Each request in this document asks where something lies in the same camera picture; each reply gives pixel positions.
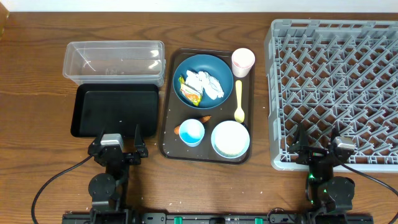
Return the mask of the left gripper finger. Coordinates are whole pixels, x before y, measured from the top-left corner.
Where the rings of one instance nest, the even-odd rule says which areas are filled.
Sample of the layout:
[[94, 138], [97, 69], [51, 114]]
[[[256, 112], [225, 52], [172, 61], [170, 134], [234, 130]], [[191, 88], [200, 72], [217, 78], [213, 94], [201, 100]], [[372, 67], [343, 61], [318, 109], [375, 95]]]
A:
[[139, 124], [136, 125], [135, 136], [134, 136], [134, 147], [138, 152], [145, 152], [146, 151], [146, 144], [144, 143], [142, 134], [141, 134], [141, 127]]
[[101, 132], [99, 133], [99, 135], [97, 135], [97, 137], [95, 137], [95, 139], [93, 141], [93, 145], [100, 145], [101, 144], [101, 140], [102, 140], [102, 137], [104, 135], [104, 131], [105, 131], [105, 129], [102, 129]]

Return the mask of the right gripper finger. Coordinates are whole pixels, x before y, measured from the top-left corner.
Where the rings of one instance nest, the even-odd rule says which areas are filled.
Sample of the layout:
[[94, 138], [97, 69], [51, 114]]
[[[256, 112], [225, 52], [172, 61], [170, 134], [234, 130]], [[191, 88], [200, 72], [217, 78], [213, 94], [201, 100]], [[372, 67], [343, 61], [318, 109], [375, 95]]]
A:
[[298, 125], [297, 135], [295, 137], [295, 146], [297, 149], [303, 149], [309, 146], [308, 136], [302, 123]]
[[331, 138], [330, 138], [331, 146], [337, 146], [336, 141], [339, 140], [339, 136], [340, 136], [340, 134], [339, 134], [338, 130], [336, 128], [333, 128], [332, 132], [331, 132]]

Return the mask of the light blue cup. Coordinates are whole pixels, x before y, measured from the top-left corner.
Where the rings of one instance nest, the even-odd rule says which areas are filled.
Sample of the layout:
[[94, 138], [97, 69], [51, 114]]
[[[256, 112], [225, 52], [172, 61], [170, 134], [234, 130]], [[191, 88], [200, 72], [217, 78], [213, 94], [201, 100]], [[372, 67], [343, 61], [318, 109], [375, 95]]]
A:
[[184, 121], [179, 128], [180, 139], [189, 147], [197, 147], [205, 135], [204, 125], [197, 119]]

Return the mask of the yellow green snack wrapper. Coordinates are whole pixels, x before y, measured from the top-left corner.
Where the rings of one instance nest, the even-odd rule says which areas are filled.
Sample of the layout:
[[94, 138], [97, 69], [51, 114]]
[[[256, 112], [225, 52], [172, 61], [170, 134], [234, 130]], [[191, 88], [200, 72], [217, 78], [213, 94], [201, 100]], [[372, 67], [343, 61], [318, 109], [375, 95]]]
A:
[[202, 99], [202, 94], [196, 91], [194, 88], [185, 84], [185, 80], [182, 76], [178, 79], [180, 82], [180, 92], [181, 94], [194, 106], [198, 106]]

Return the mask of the white tissue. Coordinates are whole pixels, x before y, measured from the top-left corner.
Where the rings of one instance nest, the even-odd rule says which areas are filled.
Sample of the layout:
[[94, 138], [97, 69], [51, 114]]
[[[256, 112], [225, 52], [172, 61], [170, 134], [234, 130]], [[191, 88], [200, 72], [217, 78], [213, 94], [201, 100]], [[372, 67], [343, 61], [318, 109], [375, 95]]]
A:
[[185, 79], [185, 84], [201, 95], [206, 93], [212, 100], [224, 97], [224, 91], [220, 82], [208, 72], [199, 71], [195, 73], [191, 70], [187, 70], [186, 74], [187, 78]]

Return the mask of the pink plastic cup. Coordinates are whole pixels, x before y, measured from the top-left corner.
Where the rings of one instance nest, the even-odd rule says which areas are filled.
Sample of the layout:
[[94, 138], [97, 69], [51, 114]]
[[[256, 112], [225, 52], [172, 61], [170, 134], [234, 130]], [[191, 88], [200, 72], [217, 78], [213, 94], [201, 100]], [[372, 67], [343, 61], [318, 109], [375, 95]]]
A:
[[231, 57], [233, 75], [238, 78], [245, 77], [254, 65], [255, 60], [255, 55], [250, 49], [236, 49]]

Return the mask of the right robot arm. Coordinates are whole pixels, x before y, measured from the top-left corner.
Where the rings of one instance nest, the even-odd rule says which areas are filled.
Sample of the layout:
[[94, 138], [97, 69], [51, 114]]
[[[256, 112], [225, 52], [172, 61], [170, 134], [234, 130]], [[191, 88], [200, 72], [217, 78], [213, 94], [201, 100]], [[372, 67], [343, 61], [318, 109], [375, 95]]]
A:
[[288, 151], [298, 154], [297, 164], [308, 166], [305, 193], [313, 207], [297, 215], [295, 223], [348, 223], [346, 212], [353, 207], [355, 183], [335, 176], [333, 169], [343, 165], [354, 149], [353, 140], [340, 136], [335, 128], [327, 148], [311, 146], [304, 126], [298, 126]]

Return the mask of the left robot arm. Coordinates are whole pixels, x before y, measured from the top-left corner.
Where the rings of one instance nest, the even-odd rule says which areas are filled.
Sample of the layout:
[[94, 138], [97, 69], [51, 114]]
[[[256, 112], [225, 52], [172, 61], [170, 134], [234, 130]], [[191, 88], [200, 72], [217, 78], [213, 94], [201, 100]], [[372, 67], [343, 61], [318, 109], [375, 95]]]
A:
[[105, 168], [105, 172], [94, 176], [88, 186], [92, 198], [89, 224], [141, 222], [138, 213], [126, 205], [129, 168], [141, 164], [141, 159], [148, 156], [139, 125], [134, 133], [136, 150], [123, 152], [123, 147], [123, 138], [118, 133], [101, 133], [88, 147], [88, 154]]

